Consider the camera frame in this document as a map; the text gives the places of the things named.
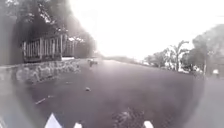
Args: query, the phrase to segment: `fence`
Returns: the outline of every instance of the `fence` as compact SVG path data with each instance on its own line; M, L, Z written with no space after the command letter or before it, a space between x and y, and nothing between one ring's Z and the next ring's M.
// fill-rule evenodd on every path
M42 37L23 43L23 59L26 63L61 60L64 56L73 56L74 47L75 42L63 35Z

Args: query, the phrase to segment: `road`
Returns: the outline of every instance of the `road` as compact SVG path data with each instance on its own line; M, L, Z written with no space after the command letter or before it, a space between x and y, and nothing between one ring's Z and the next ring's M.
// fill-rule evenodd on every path
M76 122L85 128L141 128L144 120L155 128L180 128L197 104L200 84L190 75L107 60L26 92L44 123L54 113L65 128Z
M208 78L200 102L185 128L223 128L224 80Z

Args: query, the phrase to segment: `roadside wall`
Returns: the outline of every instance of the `roadside wall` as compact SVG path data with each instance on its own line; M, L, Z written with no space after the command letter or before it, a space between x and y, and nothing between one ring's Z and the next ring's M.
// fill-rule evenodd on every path
M0 67L0 81L36 83L65 72L77 72L86 60L52 61Z

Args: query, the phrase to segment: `tree trunk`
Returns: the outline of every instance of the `tree trunk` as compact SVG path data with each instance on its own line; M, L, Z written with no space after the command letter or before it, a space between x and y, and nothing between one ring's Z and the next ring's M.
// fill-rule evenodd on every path
M178 61L179 56L176 56L176 71L179 71L179 61Z
M206 75L206 70L207 70L207 61L205 59L204 60L204 76Z

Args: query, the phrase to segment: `overexposed sky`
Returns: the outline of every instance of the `overexposed sky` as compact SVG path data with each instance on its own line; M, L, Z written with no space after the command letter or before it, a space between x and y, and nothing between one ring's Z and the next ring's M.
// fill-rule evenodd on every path
M106 55L142 59L224 23L222 0L69 0Z

